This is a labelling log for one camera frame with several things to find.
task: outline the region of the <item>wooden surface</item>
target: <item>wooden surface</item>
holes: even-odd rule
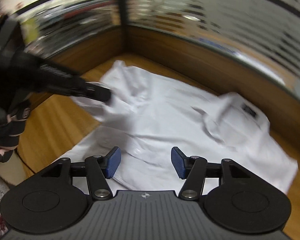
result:
[[[98,81],[116,59],[124,60],[126,65],[135,65],[217,94],[172,69],[133,54],[123,54],[108,60],[83,76],[89,81]],[[20,155],[32,169],[39,171],[70,150],[97,126],[98,122],[71,99],[53,95],[34,109],[27,121],[26,130],[20,139]],[[284,231],[293,240],[300,240],[300,151],[277,132],[271,130],[271,135],[288,155],[298,160],[299,171],[288,193],[292,214]],[[31,172],[26,167],[25,170],[30,176]]]
[[[83,74],[122,52],[122,30],[116,27],[82,41],[50,60]],[[51,96],[49,93],[33,94],[30,97],[32,108],[36,108],[49,96]]]
[[[300,102],[249,67],[164,33],[129,26],[129,48],[219,94],[237,92],[260,108],[271,127],[300,149]]]

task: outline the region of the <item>metal screw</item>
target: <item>metal screw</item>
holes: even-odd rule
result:
[[[195,198],[198,194],[194,190],[187,189],[183,191],[181,195],[186,198]]]
[[[104,197],[108,197],[110,195],[110,192],[109,192],[109,190],[101,188],[101,189],[96,190],[94,192],[94,195],[96,197],[104,198]]]

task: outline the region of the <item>ribbed gray surface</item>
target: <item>ribbed gray surface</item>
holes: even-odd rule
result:
[[[119,191],[109,201],[93,204],[88,214],[64,231],[44,235],[8,232],[4,240],[240,240],[289,239],[282,232],[247,236],[228,232],[213,224],[199,205],[183,201],[174,191]]]

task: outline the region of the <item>glass partition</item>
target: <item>glass partition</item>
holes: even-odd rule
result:
[[[127,0],[127,11],[129,25],[208,46],[300,98],[300,17],[282,5],[273,0]]]
[[[15,16],[27,51],[44,57],[120,25],[117,0],[48,0]]]

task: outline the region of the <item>white fabric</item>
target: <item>white fabric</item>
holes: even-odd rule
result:
[[[78,162],[119,146],[122,161],[114,179],[108,180],[114,193],[132,189],[178,194],[184,180],[171,163],[174,146],[187,156],[198,155],[212,163],[233,159],[287,193],[297,162],[270,137],[267,117],[240,95],[216,97],[183,82],[126,67],[122,61],[116,61],[101,82],[113,91],[108,105],[72,99],[102,125],[61,157]],[[74,185],[88,193],[85,178],[74,178]],[[203,193],[217,186],[218,179],[206,179]]]

